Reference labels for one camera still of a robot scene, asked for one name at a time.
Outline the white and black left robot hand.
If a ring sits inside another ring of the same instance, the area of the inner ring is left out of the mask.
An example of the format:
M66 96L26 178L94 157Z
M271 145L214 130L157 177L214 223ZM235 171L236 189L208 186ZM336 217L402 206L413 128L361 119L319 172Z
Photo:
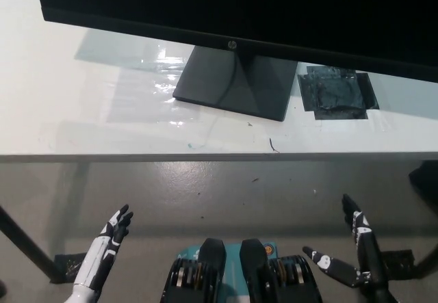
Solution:
M107 221L94 238L81 264L74 287L83 287L93 294L100 293L110 274L123 239L129 234L133 211L129 205L121 207Z

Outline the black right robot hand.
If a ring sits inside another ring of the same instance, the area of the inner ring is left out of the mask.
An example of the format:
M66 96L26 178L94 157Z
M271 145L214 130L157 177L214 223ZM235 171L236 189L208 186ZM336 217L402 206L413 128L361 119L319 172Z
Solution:
M388 288L389 280L382 254L364 212L347 194L342 197L342 209L355 241L359 266L354 267L308 246L303 247L302 251L324 274L347 287L369 285L374 288Z

